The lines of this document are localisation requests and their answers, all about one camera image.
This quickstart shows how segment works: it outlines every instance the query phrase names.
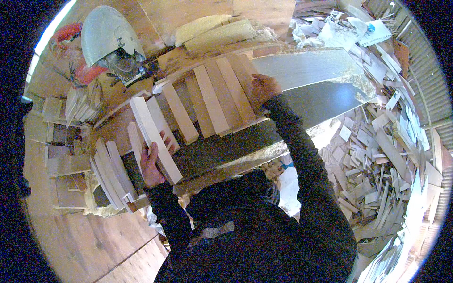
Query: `plywood floor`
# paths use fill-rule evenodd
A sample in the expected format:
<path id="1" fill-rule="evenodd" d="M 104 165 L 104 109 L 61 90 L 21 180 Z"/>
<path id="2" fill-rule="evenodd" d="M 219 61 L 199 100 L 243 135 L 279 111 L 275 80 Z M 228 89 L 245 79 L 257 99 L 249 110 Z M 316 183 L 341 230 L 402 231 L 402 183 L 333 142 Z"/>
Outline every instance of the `plywood floor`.
<path id="1" fill-rule="evenodd" d="M 46 124 L 40 119 L 30 114 L 25 120 L 24 176 L 32 188 L 27 206 L 37 240 L 57 275 L 77 283 L 152 281 L 166 252 L 139 212 L 105 219 L 52 208 L 45 144 L 40 142 Z"/>

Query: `corrugated metal wall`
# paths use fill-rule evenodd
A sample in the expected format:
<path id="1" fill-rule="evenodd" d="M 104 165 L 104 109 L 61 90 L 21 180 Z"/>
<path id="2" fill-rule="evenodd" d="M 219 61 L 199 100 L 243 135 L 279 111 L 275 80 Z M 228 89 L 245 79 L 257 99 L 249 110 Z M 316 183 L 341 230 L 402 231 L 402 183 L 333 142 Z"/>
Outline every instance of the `corrugated metal wall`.
<path id="1" fill-rule="evenodd" d="M 382 18 L 387 14 L 395 14 L 397 36 L 400 41 L 409 46 L 409 63 L 411 64 L 414 76 L 418 80 L 421 91 L 425 97 L 431 123 L 450 117 L 452 115 L 452 106 L 443 73 L 429 41 L 414 18 L 410 16 L 407 9 L 402 7 L 397 1 L 367 0 L 365 1 L 365 4 L 370 8 L 376 19 Z M 410 72 L 408 81 L 415 92 L 415 98 L 418 102 L 417 106 L 423 113 L 423 117 L 420 117 L 420 123 L 421 125 L 427 125 L 428 116 L 425 106 L 423 105 L 420 91 Z M 453 153 L 453 123 L 450 122 L 447 125 L 440 126 L 436 128 L 436 130 L 442 139 L 443 145 L 450 153 Z M 426 131 L 426 135 L 430 141 L 429 130 Z M 434 219 L 436 224 L 441 224 L 443 222 L 443 216 L 448 208 L 453 181 L 453 167 L 445 169 L 442 172 L 442 175 L 442 188 L 447 189 L 448 191 L 441 193 L 440 195 L 436 217 Z M 432 243 L 437 238 L 437 233 L 437 227 L 430 227 L 419 254 L 420 258 L 424 258 L 428 254 Z"/>

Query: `black sleeve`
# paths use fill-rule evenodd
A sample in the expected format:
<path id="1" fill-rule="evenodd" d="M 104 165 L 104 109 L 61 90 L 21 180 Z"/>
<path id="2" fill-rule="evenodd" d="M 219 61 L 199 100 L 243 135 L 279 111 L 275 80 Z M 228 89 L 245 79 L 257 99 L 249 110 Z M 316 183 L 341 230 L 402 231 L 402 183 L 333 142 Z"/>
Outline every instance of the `black sleeve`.
<path id="1" fill-rule="evenodd" d="M 263 105 L 270 111 L 278 134 L 288 146 L 296 168 L 300 201 L 300 240 L 310 243 L 313 260 L 319 257 L 320 269 L 344 278 L 351 271 L 357 244 L 354 233 L 339 206 L 332 198 L 332 183 L 313 141 L 306 133 L 302 118 L 285 101 L 284 95 Z"/>
<path id="2" fill-rule="evenodd" d="M 173 194 L 172 186 L 164 182 L 153 188 L 145 188 L 144 191 L 157 222 L 162 224 L 172 251 L 184 249 L 190 241 L 192 229 L 189 217 L 179 205 L 178 197 Z"/>

